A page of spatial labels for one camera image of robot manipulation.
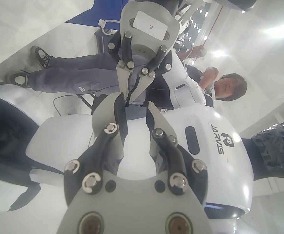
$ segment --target sneaker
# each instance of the sneaker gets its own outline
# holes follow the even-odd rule
[[[24,87],[24,88],[31,88],[28,84],[30,73],[27,71],[23,71],[20,73],[15,73],[9,76],[8,81],[11,84]]]
[[[52,58],[51,55],[47,54],[45,50],[38,46],[32,46],[30,48],[31,55],[35,59],[35,61],[39,64],[42,69],[50,68],[49,63]]]

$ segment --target sticker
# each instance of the sticker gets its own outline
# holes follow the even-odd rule
[[[133,22],[133,27],[151,35],[154,38],[162,41],[168,26],[159,20],[147,15],[142,11],[138,11]]]
[[[85,89],[83,87],[78,87],[80,89],[81,92],[84,92]]]

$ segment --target white cable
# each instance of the white cable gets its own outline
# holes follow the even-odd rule
[[[113,33],[106,33],[105,32],[104,28],[105,28],[105,25],[106,25],[107,22],[113,22],[113,23],[119,23],[120,24],[120,21],[119,20],[102,20],[102,19],[99,19],[98,25],[101,27],[102,32],[105,35],[109,36],[109,35],[112,35]]]

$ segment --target black cable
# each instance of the black cable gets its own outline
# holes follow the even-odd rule
[[[56,99],[61,98],[61,97],[71,97],[71,96],[78,96],[78,95],[91,95],[91,94],[95,94],[96,92],[102,91],[102,90],[104,90],[104,89],[106,89],[106,88],[110,88],[110,87],[119,87],[119,85],[104,87],[104,88],[102,88],[102,89],[100,89],[100,90],[93,90],[93,92],[91,92],[91,93],[71,94],[71,95],[63,95],[63,96],[60,96],[60,97],[56,97],[56,98],[53,99],[53,106],[54,106],[55,110],[57,111],[57,113],[61,116],[59,110],[58,110],[58,109],[56,108],[56,106],[55,106],[55,100],[56,100]]]

